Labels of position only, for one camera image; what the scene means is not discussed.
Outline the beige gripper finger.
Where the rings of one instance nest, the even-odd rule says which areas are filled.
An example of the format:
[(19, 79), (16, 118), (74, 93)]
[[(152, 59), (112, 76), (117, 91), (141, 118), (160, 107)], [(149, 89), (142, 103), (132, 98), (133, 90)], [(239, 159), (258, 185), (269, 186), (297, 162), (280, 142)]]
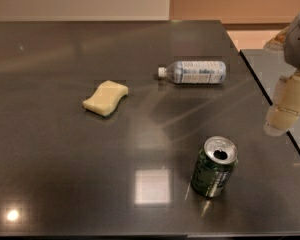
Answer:
[(279, 33), (277, 33), (273, 38), (265, 43), (263, 48), (268, 51), (282, 51), (287, 36), (288, 28), (285, 27)]
[(264, 131), (281, 136), (300, 118), (300, 69), (291, 76), (281, 76), (275, 86), (273, 104), (269, 108)]

